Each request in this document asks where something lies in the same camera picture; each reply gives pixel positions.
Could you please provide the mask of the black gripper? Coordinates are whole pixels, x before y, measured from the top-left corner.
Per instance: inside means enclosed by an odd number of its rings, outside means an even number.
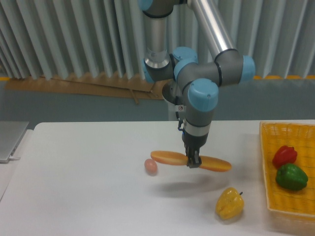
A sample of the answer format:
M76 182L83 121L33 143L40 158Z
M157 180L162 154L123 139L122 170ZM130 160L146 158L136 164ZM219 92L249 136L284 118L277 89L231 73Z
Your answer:
M199 168L202 164L199 156L200 148L206 144L208 133L203 136L194 136L186 131L182 132L186 156L188 158L187 166L189 168Z

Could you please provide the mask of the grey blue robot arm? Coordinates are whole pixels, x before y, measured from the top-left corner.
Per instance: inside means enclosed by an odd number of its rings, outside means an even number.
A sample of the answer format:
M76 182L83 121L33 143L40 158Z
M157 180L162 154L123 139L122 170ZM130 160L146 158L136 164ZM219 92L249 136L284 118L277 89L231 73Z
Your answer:
M145 78L148 82L167 81L163 97L174 106L185 147L184 154L153 151L151 157L163 164L225 172L230 164L201 156L200 148L207 141L219 88L253 79L255 63L252 57L237 51L212 0L187 0L185 4L196 16L213 61L200 64L196 51L189 47L168 53L167 18L174 6L181 4L181 0L138 2L147 29L147 53L142 60Z

